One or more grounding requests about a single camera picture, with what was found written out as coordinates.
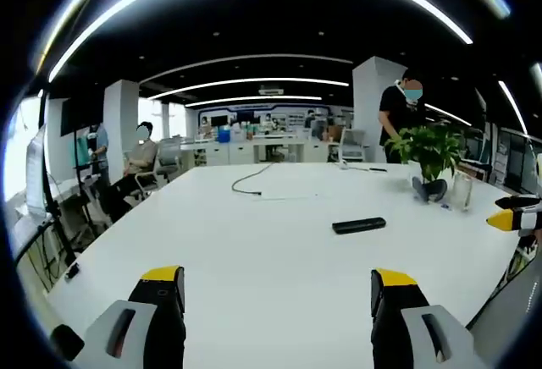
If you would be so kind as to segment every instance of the face mask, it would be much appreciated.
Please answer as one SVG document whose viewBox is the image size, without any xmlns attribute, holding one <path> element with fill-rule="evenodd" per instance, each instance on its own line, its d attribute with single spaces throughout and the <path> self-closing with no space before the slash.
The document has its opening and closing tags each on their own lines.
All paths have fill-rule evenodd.
<svg viewBox="0 0 542 369">
<path fill-rule="evenodd" d="M 146 126 L 140 126 L 135 132 L 135 136 L 137 137 L 137 140 L 147 140 L 150 136 L 149 129 L 147 129 Z"/>
<path fill-rule="evenodd" d="M 403 90 L 405 92 L 406 101 L 413 104 L 423 95 L 423 89 L 420 90 Z"/>
</svg>

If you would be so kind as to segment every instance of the green leaves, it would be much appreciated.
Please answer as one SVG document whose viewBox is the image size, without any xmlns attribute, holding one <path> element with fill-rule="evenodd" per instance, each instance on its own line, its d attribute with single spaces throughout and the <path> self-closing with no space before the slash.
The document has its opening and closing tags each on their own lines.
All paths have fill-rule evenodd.
<svg viewBox="0 0 542 369">
<path fill-rule="evenodd" d="M 437 179 L 443 170 L 449 168 L 452 176 L 461 157 L 461 135 L 445 125 L 420 126 L 401 129 L 399 136 L 390 138 L 385 145 L 398 151 L 401 162 L 419 162 L 422 175 L 427 181 Z"/>
</svg>

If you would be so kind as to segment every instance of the window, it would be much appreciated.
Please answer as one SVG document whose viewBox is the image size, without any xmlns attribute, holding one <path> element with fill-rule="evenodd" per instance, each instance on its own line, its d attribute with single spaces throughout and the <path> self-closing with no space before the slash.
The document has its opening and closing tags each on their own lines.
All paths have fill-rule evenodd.
<svg viewBox="0 0 542 369">
<path fill-rule="evenodd" d="M 169 104 L 169 136 L 186 136 L 186 109 L 184 105 Z"/>
<path fill-rule="evenodd" d="M 162 103 L 157 100 L 147 100 L 140 98 L 137 106 L 137 123 L 143 121 L 152 124 L 151 139 L 158 142 L 163 138 L 162 127 Z"/>
<path fill-rule="evenodd" d="M 3 170 L 5 201 L 26 187 L 26 147 L 37 134 L 39 116 L 40 99 L 37 96 L 26 98 L 9 123 Z"/>
</svg>

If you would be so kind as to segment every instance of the conference table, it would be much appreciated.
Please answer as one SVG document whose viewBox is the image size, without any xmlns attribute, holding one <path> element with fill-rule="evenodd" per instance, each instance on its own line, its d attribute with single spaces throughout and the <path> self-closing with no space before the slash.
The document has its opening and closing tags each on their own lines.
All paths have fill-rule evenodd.
<svg viewBox="0 0 542 369">
<path fill-rule="evenodd" d="M 473 182 L 466 212 L 422 203 L 408 167 L 333 163 L 194 168 L 127 213 L 78 258 L 48 300 L 80 336 L 146 271 L 185 268 L 185 368 L 368 368 L 370 273 L 407 273 L 429 303 L 466 325 L 517 246 L 490 227 L 506 193 Z M 334 222 L 387 224 L 337 235 Z"/>
</svg>

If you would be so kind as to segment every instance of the black ceiling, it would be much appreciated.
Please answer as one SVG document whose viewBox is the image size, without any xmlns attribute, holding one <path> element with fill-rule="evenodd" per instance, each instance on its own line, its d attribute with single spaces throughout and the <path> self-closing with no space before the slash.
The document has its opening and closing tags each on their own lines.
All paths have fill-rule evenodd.
<svg viewBox="0 0 542 369">
<path fill-rule="evenodd" d="M 65 27 L 47 58 L 58 60 L 69 42 L 118 0 L 90 0 Z M 432 15 L 407 0 L 140 0 L 110 19 L 69 60 L 53 83 L 54 96 L 103 89 L 114 81 L 140 82 L 163 71 L 240 55 L 293 53 L 340 58 L 251 58 L 182 69 L 141 86 L 141 96 L 164 89 L 259 77 L 313 78 L 351 83 L 351 71 L 374 55 L 423 71 L 428 99 L 474 123 L 481 120 L 473 88 L 488 103 L 488 116 L 519 129 L 497 85 L 504 80 L 529 132 L 542 136 L 533 113 L 542 113 L 528 67 L 541 61 L 534 27 L 536 0 L 507 0 L 512 16 L 498 20 L 480 0 L 429 0 L 473 39 L 465 45 Z M 451 76 L 459 81 L 451 81 Z M 262 83 L 187 91 L 175 102 L 255 96 Z M 271 83 L 287 95 L 321 96 L 351 105 L 351 86 Z"/>
</svg>

